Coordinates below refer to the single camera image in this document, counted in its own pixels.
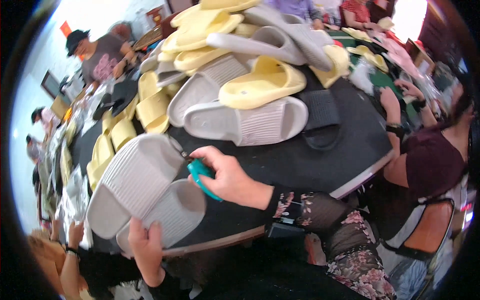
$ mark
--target plastic bag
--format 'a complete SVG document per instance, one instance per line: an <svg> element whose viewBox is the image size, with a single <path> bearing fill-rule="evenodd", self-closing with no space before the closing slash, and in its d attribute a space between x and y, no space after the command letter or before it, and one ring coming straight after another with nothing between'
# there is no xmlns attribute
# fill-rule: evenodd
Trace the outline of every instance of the plastic bag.
<svg viewBox="0 0 480 300"><path fill-rule="evenodd" d="M370 81L369 74L374 73L375 67L362 56L348 79L357 88L373 96L373 84Z"/></svg>

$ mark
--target black slipper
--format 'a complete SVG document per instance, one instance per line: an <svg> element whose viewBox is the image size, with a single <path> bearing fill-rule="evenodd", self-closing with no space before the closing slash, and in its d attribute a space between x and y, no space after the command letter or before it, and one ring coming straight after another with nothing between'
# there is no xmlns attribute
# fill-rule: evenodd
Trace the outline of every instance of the black slipper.
<svg viewBox="0 0 480 300"><path fill-rule="evenodd" d="M340 139L340 115L330 90L310 91L300 94L307 105L308 121L303 138L316 150L330 150Z"/></svg>

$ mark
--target person's right hand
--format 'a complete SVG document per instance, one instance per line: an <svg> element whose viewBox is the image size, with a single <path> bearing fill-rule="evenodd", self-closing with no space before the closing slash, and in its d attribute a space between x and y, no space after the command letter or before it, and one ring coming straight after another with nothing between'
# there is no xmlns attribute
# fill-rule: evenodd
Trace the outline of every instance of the person's right hand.
<svg viewBox="0 0 480 300"><path fill-rule="evenodd" d="M68 230L68 246L70 248L77 249L78 244L84 238L84 223L80 222L80 224L75 225L75 222L70 224L70 228Z"/></svg>
<svg viewBox="0 0 480 300"><path fill-rule="evenodd" d="M413 83L397 79L395 80L394 84L402 89L405 89L405 91L403 91L403 96L414 96L420 101L425 101L425 96Z"/></svg>
<svg viewBox="0 0 480 300"><path fill-rule="evenodd" d="M262 210L268 207L273 186L250 178L235 157L225 155L213 146L198 148L190 154L190 157L203 158L203 163L216 172L215 179L200 175L200 180L218 197Z"/></svg>

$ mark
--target cardboard box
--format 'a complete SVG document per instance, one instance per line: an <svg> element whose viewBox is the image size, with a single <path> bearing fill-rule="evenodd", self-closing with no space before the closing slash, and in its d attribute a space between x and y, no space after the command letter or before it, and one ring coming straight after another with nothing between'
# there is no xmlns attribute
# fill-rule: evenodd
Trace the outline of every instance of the cardboard box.
<svg viewBox="0 0 480 300"><path fill-rule="evenodd" d="M405 48L412 58L413 64L419 69L420 73L431 75L435 68L435 63L430 56L428 56L428 54L411 39L408 39Z"/></svg>

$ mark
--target black hair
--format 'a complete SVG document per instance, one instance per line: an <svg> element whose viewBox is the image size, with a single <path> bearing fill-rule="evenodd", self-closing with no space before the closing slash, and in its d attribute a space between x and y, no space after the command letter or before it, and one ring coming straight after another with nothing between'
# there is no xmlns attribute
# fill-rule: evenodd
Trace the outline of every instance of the black hair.
<svg viewBox="0 0 480 300"><path fill-rule="evenodd" d="M43 111L44 108L45 108L45 106L40 107L40 108L36 108L36 109L32 112L32 124L35 124L35 119L36 119L37 117L42 118L42 111Z"/></svg>

